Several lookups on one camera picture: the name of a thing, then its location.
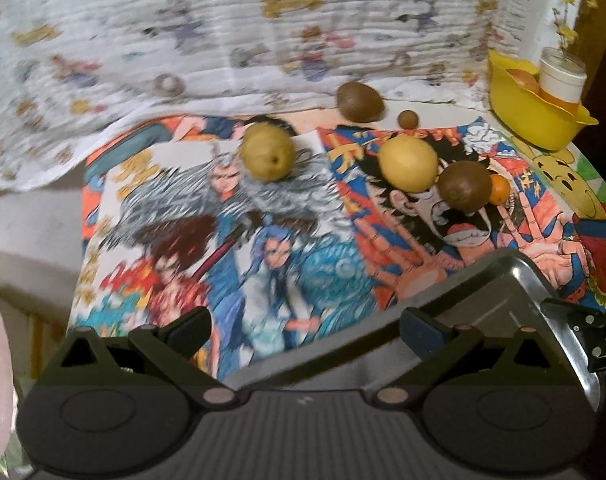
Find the yellow plastic bowl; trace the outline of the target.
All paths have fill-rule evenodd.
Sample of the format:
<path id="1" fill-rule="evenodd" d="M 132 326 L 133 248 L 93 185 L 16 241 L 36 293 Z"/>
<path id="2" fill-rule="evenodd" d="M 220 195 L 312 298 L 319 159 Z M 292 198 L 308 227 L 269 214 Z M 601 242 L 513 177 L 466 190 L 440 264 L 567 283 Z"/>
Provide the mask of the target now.
<path id="1" fill-rule="evenodd" d="M 519 138 L 546 151 L 559 151 L 586 127 L 598 125 L 582 103 L 574 113 L 546 101 L 531 84 L 537 81 L 536 65 L 488 51 L 489 103 L 494 114 Z"/>

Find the tiny brown longan fruit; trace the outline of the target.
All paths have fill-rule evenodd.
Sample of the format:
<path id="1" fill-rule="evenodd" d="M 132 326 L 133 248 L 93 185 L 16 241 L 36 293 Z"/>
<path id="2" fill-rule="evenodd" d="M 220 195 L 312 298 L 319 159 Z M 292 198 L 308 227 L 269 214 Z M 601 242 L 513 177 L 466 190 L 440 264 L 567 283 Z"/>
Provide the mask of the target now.
<path id="1" fill-rule="evenodd" d="M 397 123 L 401 129 L 414 130 L 420 125 L 420 117 L 414 110 L 402 110 L 397 115 Z"/>

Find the yellow bear poster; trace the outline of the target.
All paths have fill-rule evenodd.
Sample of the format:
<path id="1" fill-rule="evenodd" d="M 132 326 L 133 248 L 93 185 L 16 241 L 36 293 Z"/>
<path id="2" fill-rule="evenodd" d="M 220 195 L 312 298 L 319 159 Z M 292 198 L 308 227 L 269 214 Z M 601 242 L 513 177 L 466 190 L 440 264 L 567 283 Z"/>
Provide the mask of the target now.
<path id="1" fill-rule="evenodd" d="M 575 217 L 606 220 L 606 200 L 598 197 L 588 181 L 578 172 L 576 157 L 567 148 L 560 151 L 539 151 L 512 136 L 516 150 L 525 156 L 542 180 L 568 205 Z"/>

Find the green-yellow pear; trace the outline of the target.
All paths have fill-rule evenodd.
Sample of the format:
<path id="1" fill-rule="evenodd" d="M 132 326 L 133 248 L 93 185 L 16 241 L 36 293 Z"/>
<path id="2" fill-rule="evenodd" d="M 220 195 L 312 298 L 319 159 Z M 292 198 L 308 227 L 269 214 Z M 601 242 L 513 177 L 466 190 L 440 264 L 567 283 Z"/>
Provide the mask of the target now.
<path id="1" fill-rule="evenodd" d="M 245 129 L 239 157 L 249 174 L 261 182 L 275 182 L 289 176 L 297 149 L 282 128 L 253 124 Z"/>

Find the white-haired warrior poster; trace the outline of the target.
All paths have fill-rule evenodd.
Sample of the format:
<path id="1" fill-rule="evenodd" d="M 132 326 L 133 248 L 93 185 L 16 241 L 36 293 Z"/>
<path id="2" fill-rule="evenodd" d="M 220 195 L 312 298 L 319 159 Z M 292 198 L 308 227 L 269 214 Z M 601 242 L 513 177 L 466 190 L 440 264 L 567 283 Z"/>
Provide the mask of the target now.
<path id="1" fill-rule="evenodd" d="M 316 133 L 263 183 L 239 143 L 166 143 L 110 170 L 69 324 L 102 337 L 212 316 L 197 365 L 224 379 L 376 312 L 373 283 Z"/>

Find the brown kiwi fruit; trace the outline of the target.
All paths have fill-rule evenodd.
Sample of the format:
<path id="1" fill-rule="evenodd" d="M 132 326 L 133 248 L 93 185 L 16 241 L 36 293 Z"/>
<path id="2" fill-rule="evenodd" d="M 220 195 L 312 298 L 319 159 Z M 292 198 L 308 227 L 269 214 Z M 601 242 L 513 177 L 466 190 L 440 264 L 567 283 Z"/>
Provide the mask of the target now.
<path id="1" fill-rule="evenodd" d="M 335 94 L 335 102 L 341 115 L 350 122 L 376 122 L 385 110 L 379 92 L 367 84 L 349 81 L 341 84 Z"/>
<path id="2" fill-rule="evenodd" d="M 437 191 L 451 208 L 473 214 L 489 202 L 492 180 L 479 162 L 453 162 L 437 178 Z"/>

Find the silver metal tray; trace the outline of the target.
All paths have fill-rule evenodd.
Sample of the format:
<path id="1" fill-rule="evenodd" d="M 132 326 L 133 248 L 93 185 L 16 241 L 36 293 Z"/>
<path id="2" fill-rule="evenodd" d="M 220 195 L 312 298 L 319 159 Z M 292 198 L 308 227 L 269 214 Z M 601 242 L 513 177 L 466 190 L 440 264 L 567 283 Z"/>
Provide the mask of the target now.
<path id="1" fill-rule="evenodd" d="M 596 408 L 601 402 L 600 380 L 588 370 L 580 342 L 562 315 L 542 312 L 542 303 L 557 296 L 531 259 L 514 249 L 499 249 L 364 322 L 237 370 L 225 385 L 374 393 L 427 356 L 425 344 L 399 333 L 403 311 L 418 308 L 446 326 L 469 324 L 489 337 L 534 328 L 566 359 Z"/>

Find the fruit inside yellow bowl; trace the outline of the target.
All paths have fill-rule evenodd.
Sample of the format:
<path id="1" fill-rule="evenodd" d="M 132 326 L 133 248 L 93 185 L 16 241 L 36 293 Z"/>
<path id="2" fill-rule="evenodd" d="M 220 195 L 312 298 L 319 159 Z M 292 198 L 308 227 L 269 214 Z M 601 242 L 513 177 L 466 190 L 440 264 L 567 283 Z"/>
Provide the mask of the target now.
<path id="1" fill-rule="evenodd" d="M 526 70 L 517 70 L 516 68 L 510 68 L 508 74 L 521 88 L 534 93 L 539 92 L 538 80 L 533 74 Z"/>

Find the white orange cup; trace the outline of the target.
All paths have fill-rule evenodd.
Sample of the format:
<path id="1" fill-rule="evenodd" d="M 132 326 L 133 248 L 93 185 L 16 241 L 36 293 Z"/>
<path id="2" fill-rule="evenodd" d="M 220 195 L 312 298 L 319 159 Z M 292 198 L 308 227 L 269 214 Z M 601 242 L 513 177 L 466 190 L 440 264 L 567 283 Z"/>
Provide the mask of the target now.
<path id="1" fill-rule="evenodd" d="M 544 100 L 576 114 L 586 80 L 586 66 L 579 58 L 552 47 L 542 50 L 538 90 Z"/>

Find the white cartoon print blanket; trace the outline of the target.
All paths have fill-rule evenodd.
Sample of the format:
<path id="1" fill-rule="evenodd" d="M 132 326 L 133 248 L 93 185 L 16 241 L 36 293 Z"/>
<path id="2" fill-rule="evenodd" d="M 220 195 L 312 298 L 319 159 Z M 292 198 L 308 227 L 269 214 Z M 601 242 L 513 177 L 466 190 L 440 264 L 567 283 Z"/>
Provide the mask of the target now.
<path id="1" fill-rule="evenodd" d="M 528 0 L 0 0 L 0 192 L 48 185 L 149 107 L 221 115 L 384 98 L 486 107 Z"/>

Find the straw hat pirate poster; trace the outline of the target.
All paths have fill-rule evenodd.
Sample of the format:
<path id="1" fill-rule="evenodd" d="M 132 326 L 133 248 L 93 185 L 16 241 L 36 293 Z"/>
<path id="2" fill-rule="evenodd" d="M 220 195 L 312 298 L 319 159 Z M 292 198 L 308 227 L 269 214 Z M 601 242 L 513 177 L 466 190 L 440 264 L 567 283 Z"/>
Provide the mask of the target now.
<path id="1" fill-rule="evenodd" d="M 507 200 L 473 214 L 449 207 L 437 188 L 406 194 L 384 179 L 377 155 L 395 132 L 339 125 L 317 133 L 379 308 L 443 281 L 496 249 L 511 248 L 530 258 L 563 299 L 606 310 L 606 292 L 576 232 L 576 214 L 556 200 L 544 176 L 483 119 L 410 133 L 433 148 L 441 169 L 476 162 L 506 180 Z"/>

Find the yellow lemon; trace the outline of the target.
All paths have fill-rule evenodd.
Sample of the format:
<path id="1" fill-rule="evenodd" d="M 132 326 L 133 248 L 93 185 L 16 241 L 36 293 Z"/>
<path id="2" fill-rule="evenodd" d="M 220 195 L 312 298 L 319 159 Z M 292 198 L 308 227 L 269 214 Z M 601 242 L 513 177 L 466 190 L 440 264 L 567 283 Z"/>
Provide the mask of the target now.
<path id="1" fill-rule="evenodd" d="M 429 190 L 439 174 L 439 156 L 434 148 L 407 134 L 383 142 L 378 162 L 384 179 L 406 193 Z"/>

